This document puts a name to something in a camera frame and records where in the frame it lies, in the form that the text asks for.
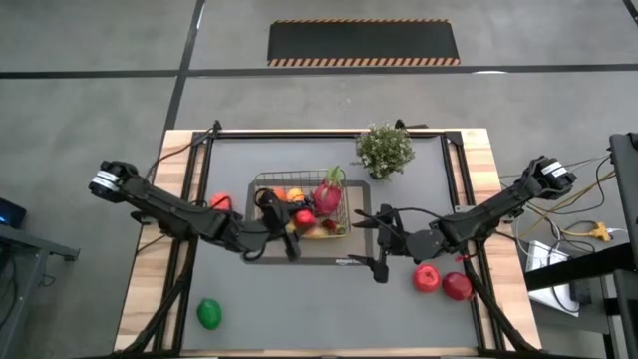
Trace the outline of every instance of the wooden table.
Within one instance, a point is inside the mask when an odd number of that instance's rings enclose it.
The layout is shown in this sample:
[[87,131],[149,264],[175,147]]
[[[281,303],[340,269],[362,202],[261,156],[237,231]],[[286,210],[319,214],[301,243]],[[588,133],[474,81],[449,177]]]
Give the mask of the wooden table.
[[[254,130],[254,132],[268,132],[269,130]],[[330,130],[330,131],[365,131],[365,130]],[[411,130],[411,132],[440,132],[441,130]],[[470,170],[472,187],[477,203],[481,203],[500,191],[500,183],[496,165],[494,163],[489,137],[486,129],[445,129],[445,131],[461,131],[464,140],[466,159]],[[179,150],[190,143],[193,130],[168,131],[161,148],[161,156]],[[158,166],[155,185],[180,195],[184,181],[184,173],[188,152],[173,156],[161,162]],[[452,156],[453,168],[457,192],[461,203],[465,201],[461,172],[459,169],[457,156]],[[198,189],[199,170],[201,169],[202,155],[197,156],[193,183],[191,187],[191,198],[195,197]],[[511,233],[509,226],[502,225],[500,231]],[[156,227],[146,226],[141,234],[139,246],[145,245],[160,235]],[[120,328],[116,338],[114,350],[127,347],[140,333],[154,312],[160,305],[161,292],[166,274],[168,256],[170,252],[171,239],[165,238],[153,246],[145,249],[136,258],[134,263],[129,290],[122,313]],[[536,348],[540,348],[540,339],[536,329],[536,324],[531,311],[527,289],[520,268],[516,245],[507,238],[494,235],[485,244],[487,261],[491,274],[492,284],[498,305],[514,327],[522,336]],[[164,346],[169,347],[174,330],[174,319],[178,301],[175,302],[167,321]],[[481,323],[486,337],[488,348],[493,348],[493,337],[489,324],[489,317],[486,309],[479,304]],[[216,351],[216,352],[191,352],[182,351],[183,356],[317,356],[317,355],[360,355],[360,356],[426,356],[426,355],[473,355],[475,348],[398,348],[398,349],[357,349],[357,350],[267,350],[267,351]]]

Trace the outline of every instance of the yellow plug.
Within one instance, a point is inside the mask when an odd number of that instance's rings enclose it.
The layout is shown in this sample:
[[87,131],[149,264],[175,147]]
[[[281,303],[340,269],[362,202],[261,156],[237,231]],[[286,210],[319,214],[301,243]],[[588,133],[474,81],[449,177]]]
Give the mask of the yellow plug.
[[611,235],[607,231],[607,226],[604,222],[596,222],[596,228],[588,233],[590,236],[600,239],[602,241],[610,241]]

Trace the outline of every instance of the red apple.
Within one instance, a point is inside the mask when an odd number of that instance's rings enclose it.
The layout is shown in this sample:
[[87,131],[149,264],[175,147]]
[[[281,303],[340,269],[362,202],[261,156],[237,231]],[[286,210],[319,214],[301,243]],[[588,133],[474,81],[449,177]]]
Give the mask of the red apple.
[[412,284],[417,291],[432,293],[439,287],[441,277],[436,268],[428,264],[420,264],[412,274]]
[[443,278],[443,292],[453,300],[472,298],[472,284],[463,274],[452,272]]
[[208,205],[219,210],[231,210],[230,195],[228,193],[219,192],[215,193],[208,202]]

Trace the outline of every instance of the gray mat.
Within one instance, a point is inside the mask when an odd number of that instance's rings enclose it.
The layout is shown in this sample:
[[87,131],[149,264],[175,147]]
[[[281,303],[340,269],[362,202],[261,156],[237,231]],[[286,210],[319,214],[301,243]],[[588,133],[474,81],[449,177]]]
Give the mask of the gray mat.
[[[413,148],[416,158],[402,176],[377,182],[350,165],[355,160],[353,140],[217,140],[208,195],[226,191],[234,203],[245,203],[246,188],[260,172],[341,165],[349,180],[370,185],[373,210],[389,202],[451,212],[440,140],[414,139]],[[405,213],[403,219],[410,230],[432,220],[420,213]],[[434,264],[442,274],[463,271],[451,256]],[[417,293],[410,280],[412,259],[393,257],[389,265],[389,283],[377,284],[361,266],[246,265],[236,254],[201,243],[183,349],[477,346],[468,303],[453,302],[441,291]],[[222,307],[223,320],[215,331],[197,321],[196,306],[203,298],[213,298]]]

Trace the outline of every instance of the black floor mat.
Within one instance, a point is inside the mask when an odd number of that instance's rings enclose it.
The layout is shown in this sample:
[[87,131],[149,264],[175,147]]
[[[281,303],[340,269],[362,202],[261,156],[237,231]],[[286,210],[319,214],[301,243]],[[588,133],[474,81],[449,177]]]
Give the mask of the black floor mat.
[[460,62],[447,19],[279,20],[268,66],[449,66]]

